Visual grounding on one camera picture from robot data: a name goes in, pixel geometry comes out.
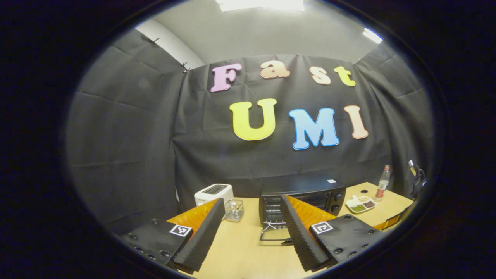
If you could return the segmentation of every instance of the letter u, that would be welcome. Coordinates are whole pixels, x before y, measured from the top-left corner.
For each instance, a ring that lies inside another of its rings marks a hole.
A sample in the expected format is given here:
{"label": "letter u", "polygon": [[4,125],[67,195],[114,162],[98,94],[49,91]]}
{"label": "letter u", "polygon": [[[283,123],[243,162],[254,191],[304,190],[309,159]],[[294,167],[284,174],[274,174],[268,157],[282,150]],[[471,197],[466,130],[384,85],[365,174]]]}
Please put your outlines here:
{"label": "letter u", "polygon": [[233,129],[234,133],[243,140],[262,140],[270,136],[276,128],[274,116],[275,99],[262,99],[257,105],[262,107],[263,126],[253,129],[249,125],[248,110],[251,108],[251,102],[239,102],[232,104],[229,109],[233,111]]}

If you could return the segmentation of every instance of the white toaster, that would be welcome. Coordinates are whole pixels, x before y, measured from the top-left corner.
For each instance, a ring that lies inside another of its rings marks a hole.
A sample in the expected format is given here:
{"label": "white toaster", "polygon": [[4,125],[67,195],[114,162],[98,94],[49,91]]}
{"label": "white toaster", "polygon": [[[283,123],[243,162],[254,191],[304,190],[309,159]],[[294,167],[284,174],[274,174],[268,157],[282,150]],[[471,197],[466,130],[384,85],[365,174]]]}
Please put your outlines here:
{"label": "white toaster", "polygon": [[196,206],[200,206],[214,199],[223,198],[224,204],[234,199],[233,186],[229,184],[212,184],[194,194]]}

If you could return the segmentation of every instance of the plastic bottle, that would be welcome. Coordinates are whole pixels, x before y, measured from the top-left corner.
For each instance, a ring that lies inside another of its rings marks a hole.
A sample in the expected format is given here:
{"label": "plastic bottle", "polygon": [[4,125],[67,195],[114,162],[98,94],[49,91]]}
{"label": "plastic bottle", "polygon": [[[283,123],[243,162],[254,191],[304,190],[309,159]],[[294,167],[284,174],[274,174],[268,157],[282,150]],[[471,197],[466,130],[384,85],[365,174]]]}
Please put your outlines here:
{"label": "plastic bottle", "polygon": [[379,185],[377,187],[377,192],[375,193],[375,201],[382,201],[382,197],[384,197],[384,191],[386,191],[386,187],[389,184],[389,177],[391,176],[391,171],[389,165],[384,167],[384,172],[380,176]]}

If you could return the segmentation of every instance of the table surface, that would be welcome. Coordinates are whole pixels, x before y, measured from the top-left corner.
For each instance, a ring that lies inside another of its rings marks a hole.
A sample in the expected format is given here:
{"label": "table surface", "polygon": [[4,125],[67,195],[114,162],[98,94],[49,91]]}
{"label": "table surface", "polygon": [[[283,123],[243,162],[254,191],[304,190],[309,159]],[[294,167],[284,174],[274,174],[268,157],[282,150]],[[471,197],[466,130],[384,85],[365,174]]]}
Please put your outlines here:
{"label": "table surface", "polygon": [[[368,182],[351,186],[346,189],[345,201],[351,199],[353,195],[374,198],[376,191],[377,186]],[[221,222],[200,271],[195,272],[193,277],[199,279],[300,279],[314,274],[303,270],[293,245],[281,246],[280,241],[259,241],[262,226],[258,216],[258,198],[236,199],[243,200],[245,216],[240,222],[227,220]],[[386,190],[382,201],[378,202],[375,208],[354,214],[343,203],[338,216],[352,214],[363,222],[375,226],[401,213],[412,202],[410,199]]]}

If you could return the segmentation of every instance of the letter m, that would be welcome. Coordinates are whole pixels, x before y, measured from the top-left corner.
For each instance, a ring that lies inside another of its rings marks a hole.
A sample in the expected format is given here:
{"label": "letter m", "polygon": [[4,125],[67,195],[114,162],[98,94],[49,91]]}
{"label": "letter m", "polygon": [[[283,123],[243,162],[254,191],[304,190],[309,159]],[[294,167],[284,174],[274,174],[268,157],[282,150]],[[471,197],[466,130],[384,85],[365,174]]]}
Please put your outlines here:
{"label": "letter m", "polygon": [[339,139],[336,136],[334,128],[334,110],[330,108],[322,108],[318,112],[317,121],[314,122],[310,115],[304,109],[296,109],[289,112],[295,120],[296,142],[293,144],[294,149],[306,149],[310,146],[305,137],[305,133],[309,137],[313,146],[318,145],[320,135],[323,134],[323,139],[320,142],[323,146],[337,145]]}

